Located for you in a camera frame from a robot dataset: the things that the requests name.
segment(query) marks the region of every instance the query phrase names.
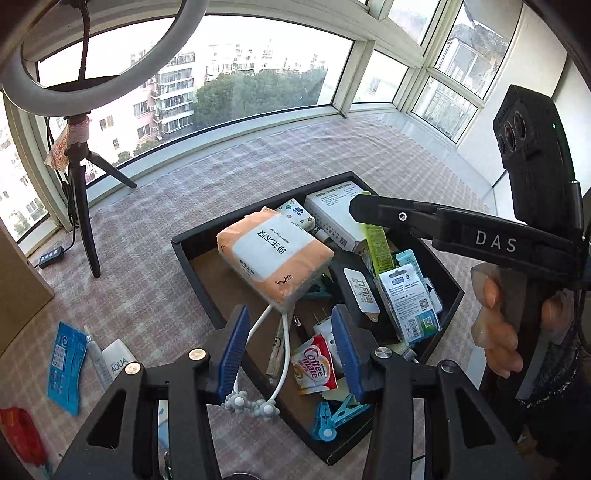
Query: plastic packaging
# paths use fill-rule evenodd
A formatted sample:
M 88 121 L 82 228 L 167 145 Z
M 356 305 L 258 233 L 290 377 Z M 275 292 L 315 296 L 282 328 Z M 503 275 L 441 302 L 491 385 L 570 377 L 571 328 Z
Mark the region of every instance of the plastic packaging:
M 333 251 L 264 207 L 217 235 L 224 260 L 280 313 L 288 313 L 322 275 Z
M 78 380 L 86 355 L 86 335 L 60 322 L 51 355 L 47 397 L 78 415 Z

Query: product box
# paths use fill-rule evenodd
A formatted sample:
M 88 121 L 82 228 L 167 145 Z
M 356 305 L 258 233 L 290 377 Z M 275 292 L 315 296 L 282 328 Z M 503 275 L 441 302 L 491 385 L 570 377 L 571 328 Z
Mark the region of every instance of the product box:
M 306 196 L 304 208 L 316 218 L 335 243 L 347 252 L 361 252 L 366 246 L 365 231 L 349 213 L 349 204 L 365 190 L 352 181 L 314 192 Z
M 412 265 L 380 274 L 378 290 L 400 334 L 409 345 L 441 330 L 431 297 Z

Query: white tube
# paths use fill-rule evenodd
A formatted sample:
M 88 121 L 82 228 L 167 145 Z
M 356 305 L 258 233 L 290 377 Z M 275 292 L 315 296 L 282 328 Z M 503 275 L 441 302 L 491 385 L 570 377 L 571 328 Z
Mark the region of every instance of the white tube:
M 209 0 L 185 0 L 170 29 L 141 61 L 108 82 L 77 92 L 43 88 L 25 71 L 21 49 L 16 48 L 4 71 L 0 72 L 4 94 L 17 107 L 40 116 L 79 115 L 111 103 L 156 74 L 183 48 L 208 5 Z
M 287 378 L 287 371 L 290 367 L 290 325 L 289 321 L 287 320 L 287 314 L 283 313 L 281 315 L 281 321 L 283 322 L 283 341 L 285 344 L 285 357 L 283 359 L 283 372 L 281 372 L 281 378 L 279 379 L 279 383 L 275 387 L 275 391 L 269 400 L 275 400 L 283 384 L 285 383 L 285 379 Z
M 261 316 L 259 317 L 259 319 L 251 327 L 250 331 L 248 332 L 248 338 L 246 339 L 246 345 L 248 345 L 248 342 L 250 341 L 252 335 L 254 335 L 254 333 L 256 332 L 256 330 L 261 326 L 261 323 L 263 323 L 265 321 L 265 319 L 267 318 L 267 316 L 271 313 L 271 310 L 272 309 L 273 309 L 273 307 L 271 305 L 267 306 L 267 308 L 261 314 Z M 238 393 L 238 374 L 236 374 L 236 378 L 234 380 L 234 392 Z

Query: tissue pack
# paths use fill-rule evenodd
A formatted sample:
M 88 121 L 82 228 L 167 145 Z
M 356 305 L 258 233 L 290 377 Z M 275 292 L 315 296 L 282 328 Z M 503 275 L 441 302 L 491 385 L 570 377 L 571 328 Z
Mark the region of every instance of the tissue pack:
M 267 207 L 219 232 L 217 250 L 282 313 L 321 276 L 333 256 L 330 248 Z

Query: apartment building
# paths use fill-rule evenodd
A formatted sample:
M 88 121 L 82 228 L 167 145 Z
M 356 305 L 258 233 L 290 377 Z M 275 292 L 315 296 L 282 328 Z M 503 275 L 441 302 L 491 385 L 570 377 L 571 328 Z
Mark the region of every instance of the apartment building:
M 152 132 L 164 141 L 193 131 L 195 52 L 179 53 L 150 82 L 154 88 Z

